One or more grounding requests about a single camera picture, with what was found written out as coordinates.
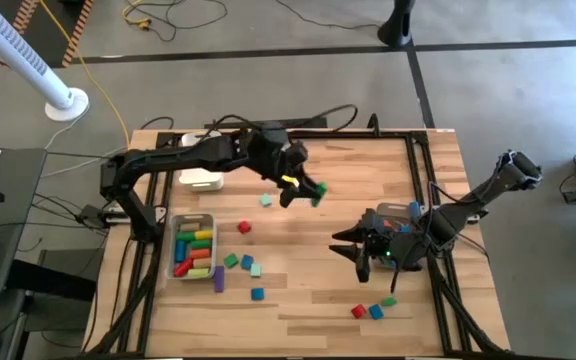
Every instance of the tower fan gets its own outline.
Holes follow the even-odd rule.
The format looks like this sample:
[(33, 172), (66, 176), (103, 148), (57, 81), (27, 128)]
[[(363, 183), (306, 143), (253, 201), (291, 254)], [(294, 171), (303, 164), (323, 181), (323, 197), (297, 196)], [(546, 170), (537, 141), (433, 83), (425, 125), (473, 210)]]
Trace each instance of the tower fan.
[(88, 111), (88, 95), (68, 88), (1, 14), (0, 59), (46, 98), (46, 115), (51, 120), (76, 120)]

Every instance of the plastic bin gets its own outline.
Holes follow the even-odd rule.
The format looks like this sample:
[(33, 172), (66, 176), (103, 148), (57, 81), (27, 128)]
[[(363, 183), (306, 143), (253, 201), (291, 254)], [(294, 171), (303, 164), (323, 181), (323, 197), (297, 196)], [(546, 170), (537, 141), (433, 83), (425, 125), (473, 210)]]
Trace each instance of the plastic bin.
[[(187, 275), (176, 277), (173, 275), (175, 270), (175, 243), (177, 232), (179, 232), (179, 226), (188, 223), (199, 223), (200, 230), (212, 230), (212, 248), (210, 253), (210, 270), (208, 275), (205, 277), (192, 277), (189, 278)], [(210, 214), (188, 214), (188, 215), (175, 215), (171, 217), (169, 222), (169, 233), (170, 233), (170, 257), (168, 259), (168, 269), (166, 271), (166, 276), (168, 279), (174, 280), (201, 280), (210, 279), (215, 273), (215, 266), (217, 265), (217, 225), (215, 219)], [(186, 244), (186, 254), (190, 252), (190, 246)]]

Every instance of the wooden table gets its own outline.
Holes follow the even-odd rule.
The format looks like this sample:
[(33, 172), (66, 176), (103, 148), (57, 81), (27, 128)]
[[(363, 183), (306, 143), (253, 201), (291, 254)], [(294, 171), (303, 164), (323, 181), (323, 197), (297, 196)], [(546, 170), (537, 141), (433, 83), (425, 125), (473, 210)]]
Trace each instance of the wooden table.
[[(136, 131), (131, 147), (153, 148), (156, 136), (156, 131)], [(469, 186), (454, 131), (428, 130), (428, 136), (439, 185), (455, 196), (467, 193)], [(399, 276), (395, 294), (399, 304), (384, 308), (384, 319), (375, 321), (367, 316), (355, 320), (350, 309), (357, 304), (367, 307), (387, 296), (392, 273), (373, 269), (370, 282), (360, 284), (353, 263), (328, 250), (328, 245), (335, 242), (330, 235), (353, 226), (366, 208), (382, 202), (408, 204), (415, 200), (404, 141), (304, 142), (309, 151), (307, 172), (315, 181), (326, 181), (329, 186), (318, 208), (311, 208), (305, 200), (281, 208), (274, 184), (261, 181), (248, 169), (225, 174), (225, 187), (219, 192), (189, 193), (174, 182), (170, 214), (212, 214), (218, 222), (220, 263), (229, 253), (249, 254), (262, 265), (263, 273), (261, 278), (251, 278), (239, 266), (227, 269), (226, 290), (221, 294), (213, 292), (211, 281), (168, 280), (166, 235), (147, 356), (441, 354), (426, 270)], [(425, 183), (421, 155), (417, 154)], [(144, 176), (135, 187), (140, 196), (145, 195), (147, 183), (148, 176)], [(264, 192), (273, 195), (270, 208), (259, 205)], [(245, 235), (237, 231), (243, 219), (252, 224), (252, 231)], [(128, 233), (127, 226), (117, 226), (108, 237), (91, 346), (111, 322)], [(464, 233), (481, 243), (478, 227), (468, 227)], [(134, 249), (132, 245), (126, 258), (119, 309), (126, 297)], [(463, 242), (456, 244), (453, 254), (466, 308), (494, 342), (507, 348), (486, 258)], [(265, 300), (251, 301), (252, 287), (265, 288)], [(458, 344), (454, 316), (449, 306), (447, 309), (453, 344)], [(138, 324), (140, 318), (138, 309), (133, 324)], [(129, 350), (135, 348), (137, 328), (132, 326)]]

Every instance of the red block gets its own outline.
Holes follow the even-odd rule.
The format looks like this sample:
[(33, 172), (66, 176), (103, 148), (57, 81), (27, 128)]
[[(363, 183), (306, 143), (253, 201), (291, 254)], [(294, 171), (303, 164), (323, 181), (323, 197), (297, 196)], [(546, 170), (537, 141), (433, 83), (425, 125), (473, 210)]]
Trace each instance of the red block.
[(252, 229), (252, 226), (250, 226), (250, 223), (248, 221), (242, 221), (239, 223), (239, 225), (237, 225), (237, 229), (239, 230), (240, 233), (245, 234), (249, 232), (250, 229)]
[(355, 317), (355, 319), (359, 319), (362, 316), (366, 315), (367, 311), (363, 305), (359, 304), (359, 305), (355, 306), (354, 308), (352, 308), (352, 310), (350, 310), (350, 312)]
[(192, 259), (205, 259), (210, 257), (210, 249), (191, 250), (188, 257)]
[(173, 271), (173, 274), (175, 275), (175, 277), (182, 277), (186, 275), (186, 273), (188, 272), (188, 270), (190, 270), (191, 267), (192, 267), (192, 258), (188, 258), (184, 260), (184, 262), (182, 262), (181, 264), (177, 265), (175, 271)]

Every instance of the concrete floor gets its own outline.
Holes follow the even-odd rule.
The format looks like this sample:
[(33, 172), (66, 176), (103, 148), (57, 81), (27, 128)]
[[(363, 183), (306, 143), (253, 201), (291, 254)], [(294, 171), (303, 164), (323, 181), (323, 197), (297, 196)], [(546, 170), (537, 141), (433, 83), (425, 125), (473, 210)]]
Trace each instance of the concrete floor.
[[(272, 1), (223, 0), (229, 16), (206, 28), (181, 31), (172, 43), (127, 27), (120, 1), (97, 1), (81, 39), (84, 56), (158, 54), (325, 46), (380, 45), (374, 29), (328, 29), (300, 22)], [(305, 16), (357, 25), (380, 23), (390, 0), (286, 0)], [(187, 23), (219, 14), (199, 0), (172, 12)], [(417, 44), (574, 40), (576, 1), (418, 1)], [(544, 166), (544, 183), (490, 206), (484, 239), (513, 350), (576, 358), (576, 206), (557, 191), (576, 153), (576, 47), (420, 53), (437, 127), (455, 128), (471, 185), (487, 178), (497, 156), (522, 150)], [(92, 72), (131, 129), (169, 115), (176, 128), (199, 127), (227, 113), (251, 119), (304, 117), (343, 103), (360, 108), (356, 126), (379, 114), (382, 126), (423, 126), (404, 53), (294, 56), (99, 64)], [(123, 145), (112, 111), (80, 66), (56, 71), (91, 96), (90, 113), (58, 138), (53, 150), (104, 153)], [(332, 119), (340, 124), (342, 116)], [(43, 101), (15, 74), (0, 68), (0, 146), (44, 146), (60, 128), (43, 115)], [(51, 157), (46, 172), (79, 163)], [(46, 178), (39, 191), (79, 204), (101, 204), (98, 167)], [(33, 220), (52, 220), (33, 212)], [(22, 247), (43, 237), (43, 248), (94, 248), (85, 231), (28, 227)], [(20, 254), (36, 259), (38, 251)], [(68, 344), (81, 334), (48, 334)], [(72, 353), (31, 338), (26, 359)]]

